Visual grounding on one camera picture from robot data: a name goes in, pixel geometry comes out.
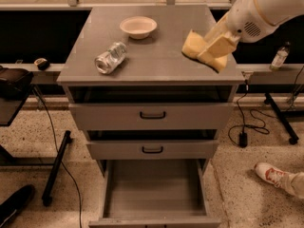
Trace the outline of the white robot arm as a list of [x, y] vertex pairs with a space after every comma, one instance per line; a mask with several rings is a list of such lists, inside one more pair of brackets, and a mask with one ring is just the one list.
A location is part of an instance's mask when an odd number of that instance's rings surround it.
[[235, 51], [239, 42], [257, 42], [303, 14], [304, 0], [237, 0], [204, 36], [198, 59], [211, 63]]

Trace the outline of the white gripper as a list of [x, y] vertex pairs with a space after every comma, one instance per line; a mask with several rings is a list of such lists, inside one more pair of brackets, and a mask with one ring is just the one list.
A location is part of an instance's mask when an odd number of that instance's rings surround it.
[[213, 61], [235, 51], [238, 40], [228, 38], [229, 30], [239, 36], [241, 42], [254, 43], [272, 34], [276, 27], [265, 20], [257, 0], [237, 0], [206, 33], [206, 43], [197, 58], [200, 61]]

